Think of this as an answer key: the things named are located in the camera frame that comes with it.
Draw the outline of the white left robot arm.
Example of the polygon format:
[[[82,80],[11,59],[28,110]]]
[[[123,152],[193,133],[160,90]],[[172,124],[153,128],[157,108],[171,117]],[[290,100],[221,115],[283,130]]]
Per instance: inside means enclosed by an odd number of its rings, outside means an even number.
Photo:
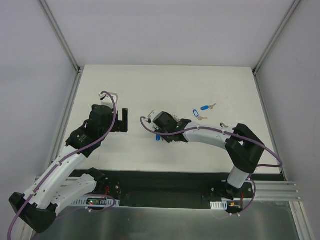
[[[128,131],[128,109],[118,113],[106,105],[94,104],[89,118],[72,131],[61,153],[43,175],[25,192],[14,192],[9,203],[15,213],[36,233],[45,232],[57,216],[74,201],[86,194],[107,198],[111,183],[92,167],[71,185],[61,189],[70,174],[101,146],[107,133]]]

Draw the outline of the blue windowed tag key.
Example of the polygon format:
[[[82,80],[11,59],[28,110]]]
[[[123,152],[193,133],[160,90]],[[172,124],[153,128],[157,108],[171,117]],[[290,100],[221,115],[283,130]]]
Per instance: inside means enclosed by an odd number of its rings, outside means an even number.
[[[196,109],[194,109],[192,112],[194,117],[197,118],[199,121],[207,119],[207,117],[201,116]]]

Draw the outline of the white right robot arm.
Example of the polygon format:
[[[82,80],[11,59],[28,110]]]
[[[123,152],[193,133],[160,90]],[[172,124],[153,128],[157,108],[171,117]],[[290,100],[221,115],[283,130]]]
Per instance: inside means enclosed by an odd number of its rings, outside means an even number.
[[[160,133],[162,139],[167,143],[202,143],[227,151],[233,168],[226,182],[215,186],[214,190],[219,196],[229,200],[233,200],[242,193],[243,184],[256,170],[264,152],[264,149],[255,143],[222,133],[223,130],[230,131],[232,134],[261,144],[261,140],[242,123],[237,124],[234,128],[221,125],[219,131],[216,132],[190,119],[176,120],[164,111],[160,113],[152,111],[147,117],[147,122],[153,124],[155,132]]]

